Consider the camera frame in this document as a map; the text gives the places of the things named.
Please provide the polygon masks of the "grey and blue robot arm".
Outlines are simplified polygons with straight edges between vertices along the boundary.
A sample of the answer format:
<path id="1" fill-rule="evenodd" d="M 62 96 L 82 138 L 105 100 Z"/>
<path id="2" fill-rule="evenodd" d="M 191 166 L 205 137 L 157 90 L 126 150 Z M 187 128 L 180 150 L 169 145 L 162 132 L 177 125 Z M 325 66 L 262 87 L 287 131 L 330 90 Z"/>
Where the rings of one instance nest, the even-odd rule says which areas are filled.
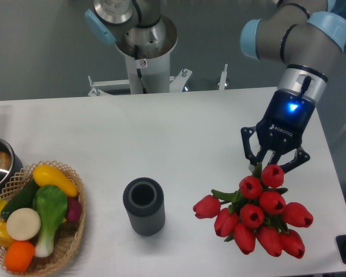
<path id="1" fill-rule="evenodd" d="M 333 1 L 277 1 L 267 20 L 251 20 L 240 34 L 240 49 L 257 60 L 281 61 L 286 70 L 263 118 L 241 130 L 250 170 L 270 152 L 270 164 L 294 151 L 282 165 L 289 172 L 309 160 L 302 135 L 346 44 L 346 20 Z M 191 72 L 170 75 L 170 54 L 178 36 L 159 1 L 95 1 L 85 21 L 96 37 L 124 55 L 132 94 L 179 92 Z"/>

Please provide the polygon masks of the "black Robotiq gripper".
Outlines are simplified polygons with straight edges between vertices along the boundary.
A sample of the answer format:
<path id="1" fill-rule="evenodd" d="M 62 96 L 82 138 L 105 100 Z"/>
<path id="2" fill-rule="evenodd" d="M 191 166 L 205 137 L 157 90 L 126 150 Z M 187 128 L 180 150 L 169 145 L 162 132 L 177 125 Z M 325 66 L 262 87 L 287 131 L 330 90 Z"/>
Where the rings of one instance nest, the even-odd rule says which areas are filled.
<path id="1" fill-rule="evenodd" d="M 310 155 L 300 145 L 314 109 L 314 103 L 277 90 L 259 123 L 252 127 L 242 127 L 240 130 L 245 158 L 250 162 L 249 170 L 255 170 L 257 164 L 263 162 L 265 149 L 282 153 L 296 149 L 294 158 L 280 166 L 285 173 L 308 162 Z M 250 138 L 255 133 L 260 144 L 256 155 L 250 145 Z"/>

